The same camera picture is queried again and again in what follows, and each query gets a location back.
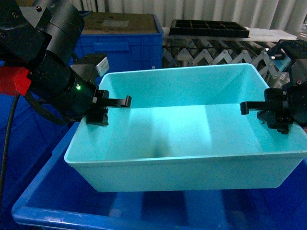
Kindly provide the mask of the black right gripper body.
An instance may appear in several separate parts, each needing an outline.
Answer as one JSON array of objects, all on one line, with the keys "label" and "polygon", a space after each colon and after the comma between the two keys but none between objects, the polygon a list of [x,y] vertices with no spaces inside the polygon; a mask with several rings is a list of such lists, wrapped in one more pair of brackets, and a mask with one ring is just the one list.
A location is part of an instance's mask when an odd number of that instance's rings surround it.
[{"label": "black right gripper body", "polygon": [[297,60],[288,68],[290,82],[280,89],[264,91],[266,102],[283,103],[283,112],[288,113],[293,122],[307,126],[307,61]]}]

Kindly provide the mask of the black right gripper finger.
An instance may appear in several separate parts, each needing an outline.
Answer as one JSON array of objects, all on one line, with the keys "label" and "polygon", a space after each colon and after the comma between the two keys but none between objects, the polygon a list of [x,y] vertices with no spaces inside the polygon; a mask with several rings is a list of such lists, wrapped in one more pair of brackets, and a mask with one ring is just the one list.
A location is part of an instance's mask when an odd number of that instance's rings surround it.
[{"label": "black right gripper finger", "polygon": [[260,110],[257,112],[257,119],[263,124],[266,123],[269,129],[276,129],[281,134],[288,134],[289,125],[293,123],[293,118],[283,111]]},{"label": "black right gripper finger", "polygon": [[250,111],[281,111],[283,110],[283,103],[278,102],[253,102],[247,101],[240,104],[240,111],[242,115],[248,115]]}]

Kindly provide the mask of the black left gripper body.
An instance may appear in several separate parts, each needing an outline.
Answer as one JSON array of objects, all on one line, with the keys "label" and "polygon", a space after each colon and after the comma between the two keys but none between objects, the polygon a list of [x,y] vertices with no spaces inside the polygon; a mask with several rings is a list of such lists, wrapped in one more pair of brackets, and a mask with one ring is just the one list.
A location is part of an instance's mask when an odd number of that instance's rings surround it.
[{"label": "black left gripper body", "polygon": [[31,61],[31,92],[73,120],[88,113],[98,89],[96,78],[87,80],[71,69],[78,59],[75,53],[60,59],[47,52],[43,58]]}]

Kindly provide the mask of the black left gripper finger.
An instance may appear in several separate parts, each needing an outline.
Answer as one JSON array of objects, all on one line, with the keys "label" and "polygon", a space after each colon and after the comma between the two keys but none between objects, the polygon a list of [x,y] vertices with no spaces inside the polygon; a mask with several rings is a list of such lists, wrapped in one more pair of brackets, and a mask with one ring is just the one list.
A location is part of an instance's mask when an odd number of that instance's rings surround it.
[{"label": "black left gripper finger", "polygon": [[105,107],[130,107],[132,97],[127,95],[124,99],[107,98],[105,99]]},{"label": "black left gripper finger", "polygon": [[86,123],[90,125],[108,126],[108,108],[93,107],[86,116]]}]

